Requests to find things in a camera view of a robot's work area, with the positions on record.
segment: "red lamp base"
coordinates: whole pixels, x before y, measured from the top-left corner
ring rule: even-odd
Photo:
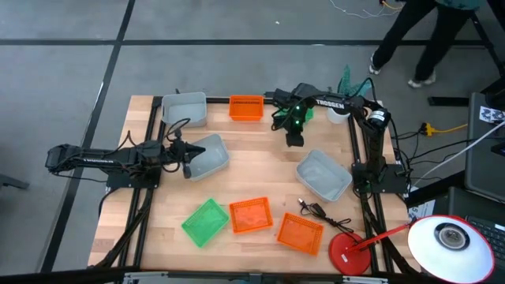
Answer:
[[[362,238],[356,234],[350,234],[356,240],[361,241]],[[346,234],[338,234],[331,239],[328,253],[331,263],[344,275],[362,275],[370,266],[372,257],[370,250],[365,248],[362,251],[346,252],[352,247],[354,240]]]

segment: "white cable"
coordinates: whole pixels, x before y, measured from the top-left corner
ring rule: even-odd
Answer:
[[[367,13],[368,16],[362,16],[362,15],[359,15],[359,14],[356,14],[356,13],[347,13],[347,11],[345,9],[342,9],[340,7],[338,7],[334,2],[333,0],[330,0],[331,4],[333,5],[334,8],[336,9],[339,9],[340,11],[344,12],[345,15],[347,16],[355,16],[355,17],[360,17],[361,19],[369,19],[371,17],[385,17],[385,16],[393,16],[395,15],[396,13],[399,13],[400,12],[400,9],[398,10],[395,10],[393,13],[382,13],[384,11],[384,9],[386,8],[386,6],[383,6],[382,9],[376,14],[372,14],[372,13],[369,13],[367,10],[363,9],[362,11]]]
[[[505,121],[503,121],[502,123],[500,123],[499,125],[497,125],[494,129],[491,129],[489,130],[486,134],[484,134],[481,138],[479,138],[477,141],[473,142],[472,144],[470,144],[468,147],[464,148],[463,150],[461,150],[458,154],[456,155],[453,155],[450,159],[448,159],[447,161],[435,166],[434,168],[432,168],[431,170],[429,170],[426,174],[423,174],[423,176],[421,178],[419,178],[416,183],[414,183],[412,186],[415,186],[417,183],[419,183],[419,181],[422,181],[422,179],[424,177],[426,177],[427,175],[429,175],[431,172],[433,172],[434,170],[440,168],[441,166],[447,164],[448,162],[452,161],[453,159],[455,159],[456,157],[458,157],[459,155],[463,154],[464,152],[468,151],[469,149],[471,149],[471,147],[475,146],[477,143],[481,142],[485,137],[489,136],[489,134],[495,132],[498,128],[502,127],[505,125]]]

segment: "white sneaker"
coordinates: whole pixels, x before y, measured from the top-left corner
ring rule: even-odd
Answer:
[[[377,69],[374,65],[373,65],[373,54],[372,54],[372,57],[370,58],[370,66],[368,67],[368,71],[370,72],[370,74],[372,75],[379,75],[380,73],[380,69]]]
[[[432,75],[430,75],[428,79],[423,81],[410,79],[408,84],[411,88],[421,88],[423,86],[431,85],[435,82],[436,82],[436,74],[435,71],[433,71]]]

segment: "white cup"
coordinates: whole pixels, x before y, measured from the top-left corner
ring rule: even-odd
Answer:
[[[333,108],[328,107],[326,111],[326,116],[328,117],[328,120],[331,121],[331,123],[335,124],[340,124],[343,123],[344,121],[347,120],[349,117],[350,113],[347,114],[337,114]]]

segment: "person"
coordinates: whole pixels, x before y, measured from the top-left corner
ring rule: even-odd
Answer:
[[[400,11],[395,23],[387,32],[379,48],[373,53],[368,71],[379,75],[389,62],[403,36],[433,9],[438,9],[435,30],[425,51],[417,63],[414,77],[408,84],[420,88],[436,81],[435,66],[442,60],[451,45],[470,18],[479,8],[482,0],[408,0]]]

